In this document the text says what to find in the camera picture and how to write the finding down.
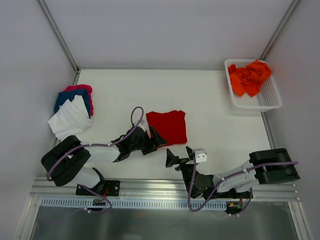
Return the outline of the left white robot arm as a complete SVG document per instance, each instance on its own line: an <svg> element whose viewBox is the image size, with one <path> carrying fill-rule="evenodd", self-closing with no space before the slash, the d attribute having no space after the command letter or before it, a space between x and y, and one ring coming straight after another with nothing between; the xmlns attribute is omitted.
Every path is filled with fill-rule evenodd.
<svg viewBox="0 0 320 240"><path fill-rule="evenodd" d="M151 136L142 124L134 125L126 134L110 143L83 144L75 135L70 135L46 153L41 164L47 171L47 180L57 187L70 182L85 186L93 195L104 191L105 178L94 167L85 167L87 162L121 162L134 151L141 151L145 156L168 142L149 128Z"/></svg>

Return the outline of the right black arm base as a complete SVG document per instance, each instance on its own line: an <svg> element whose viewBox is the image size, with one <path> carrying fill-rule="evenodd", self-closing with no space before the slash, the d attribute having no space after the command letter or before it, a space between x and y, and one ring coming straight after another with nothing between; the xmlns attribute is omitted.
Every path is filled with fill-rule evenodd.
<svg viewBox="0 0 320 240"><path fill-rule="evenodd" d="M231 189L227 192L219 192L218 195L220 198L224 199L249 199L251 197L251 190L244 192L236 192L235 189Z"/></svg>

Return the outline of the red t shirt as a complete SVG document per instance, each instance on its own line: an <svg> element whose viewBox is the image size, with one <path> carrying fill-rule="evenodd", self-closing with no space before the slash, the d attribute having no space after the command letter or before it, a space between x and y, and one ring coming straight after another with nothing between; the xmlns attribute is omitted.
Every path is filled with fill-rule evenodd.
<svg viewBox="0 0 320 240"><path fill-rule="evenodd" d="M182 110L165 113L151 111L146 114L148 125L154 127L158 134L167 141L167 144L158 148L183 145L188 142L185 116L186 113Z"/></svg>

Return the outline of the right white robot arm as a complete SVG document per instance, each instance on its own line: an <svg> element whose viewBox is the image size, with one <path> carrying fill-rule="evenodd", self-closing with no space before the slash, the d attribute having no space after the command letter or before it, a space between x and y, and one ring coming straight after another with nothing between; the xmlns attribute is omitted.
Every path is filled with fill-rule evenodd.
<svg viewBox="0 0 320 240"><path fill-rule="evenodd" d="M208 158L204 149L186 147L186 151L188 156L180 158L167 149L165 166L181 172L187 193L192 199L245 199L249 198L254 186L284 184L300 179L295 167L297 162L291 160L285 148L252 152L242 165L215 174L197 171L197 165L205 163Z"/></svg>

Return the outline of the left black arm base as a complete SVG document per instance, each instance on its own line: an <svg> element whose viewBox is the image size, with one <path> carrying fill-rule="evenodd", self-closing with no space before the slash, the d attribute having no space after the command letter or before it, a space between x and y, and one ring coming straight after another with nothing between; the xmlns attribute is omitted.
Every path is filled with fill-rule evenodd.
<svg viewBox="0 0 320 240"><path fill-rule="evenodd" d="M119 180L101 179L97 186L88 188L88 190L78 184L75 194L77 196L118 197L120 194L120 189L121 182Z"/></svg>

